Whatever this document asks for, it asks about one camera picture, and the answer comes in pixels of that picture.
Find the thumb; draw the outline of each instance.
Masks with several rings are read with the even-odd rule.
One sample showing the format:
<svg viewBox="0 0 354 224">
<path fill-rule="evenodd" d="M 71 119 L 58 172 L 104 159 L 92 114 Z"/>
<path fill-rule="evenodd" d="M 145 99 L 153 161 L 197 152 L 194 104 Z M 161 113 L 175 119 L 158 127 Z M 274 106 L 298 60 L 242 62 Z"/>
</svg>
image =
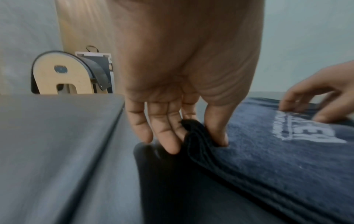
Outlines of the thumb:
<svg viewBox="0 0 354 224">
<path fill-rule="evenodd" d="M 345 92 L 327 104 L 313 118 L 321 123 L 336 122 L 354 112 L 354 91 Z"/>
<path fill-rule="evenodd" d="M 229 144 L 226 134 L 226 125 L 228 124 L 236 105 L 214 106 L 208 104 L 204 114 L 204 124 L 211 138 L 220 146 Z"/>
</svg>

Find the folded t-shirt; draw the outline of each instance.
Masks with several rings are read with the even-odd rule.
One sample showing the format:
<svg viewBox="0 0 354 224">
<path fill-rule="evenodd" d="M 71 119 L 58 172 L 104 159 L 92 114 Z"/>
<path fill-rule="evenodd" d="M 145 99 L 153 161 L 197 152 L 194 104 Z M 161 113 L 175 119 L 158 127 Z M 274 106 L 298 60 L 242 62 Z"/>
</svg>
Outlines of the folded t-shirt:
<svg viewBox="0 0 354 224">
<path fill-rule="evenodd" d="M 189 157 L 299 223 L 354 223 L 354 123 L 322 124 L 278 111 L 278 100 L 248 98 L 216 147 L 202 124 L 184 120 Z"/>
</svg>

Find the denim fabric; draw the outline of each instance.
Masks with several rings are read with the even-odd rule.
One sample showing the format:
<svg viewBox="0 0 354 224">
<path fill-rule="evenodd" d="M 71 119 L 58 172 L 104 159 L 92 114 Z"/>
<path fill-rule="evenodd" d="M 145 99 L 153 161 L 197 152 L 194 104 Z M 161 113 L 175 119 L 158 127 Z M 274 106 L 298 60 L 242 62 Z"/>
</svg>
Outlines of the denim fabric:
<svg viewBox="0 0 354 224">
<path fill-rule="evenodd" d="M 278 104 L 246 99 L 228 124 L 227 148 L 199 122 L 182 121 L 189 157 L 299 223 L 354 223 L 354 123 L 316 123 L 314 105 L 295 114 Z"/>
</svg>

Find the folded cloth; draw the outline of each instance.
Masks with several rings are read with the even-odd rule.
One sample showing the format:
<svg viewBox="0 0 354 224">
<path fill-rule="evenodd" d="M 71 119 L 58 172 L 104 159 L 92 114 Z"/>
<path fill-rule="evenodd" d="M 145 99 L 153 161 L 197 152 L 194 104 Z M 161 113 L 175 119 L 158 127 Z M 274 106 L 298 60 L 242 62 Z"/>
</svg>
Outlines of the folded cloth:
<svg viewBox="0 0 354 224">
<path fill-rule="evenodd" d="M 278 111 L 278 100 L 248 98 L 216 147 L 202 124 L 183 120 L 184 147 L 200 166 L 299 223 L 354 223 L 354 123 L 311 121 Z"/>
</svg>

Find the pinky finger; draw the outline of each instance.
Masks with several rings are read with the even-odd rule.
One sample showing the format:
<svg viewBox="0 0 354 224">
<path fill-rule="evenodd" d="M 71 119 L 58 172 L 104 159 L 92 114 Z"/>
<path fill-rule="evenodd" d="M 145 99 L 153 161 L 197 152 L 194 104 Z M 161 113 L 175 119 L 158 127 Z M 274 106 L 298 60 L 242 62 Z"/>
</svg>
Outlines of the pinky finger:
<svg viewBox="0 0 354 224">
<path fill-rule="evenodd" d="M 154 138 L 154 134 L 146 119 L 144 109 L 145 103 L 135 102 L 125 97 L 125 110 L 133 131 L 141 141 L 150 143 Z"/>
</svg>

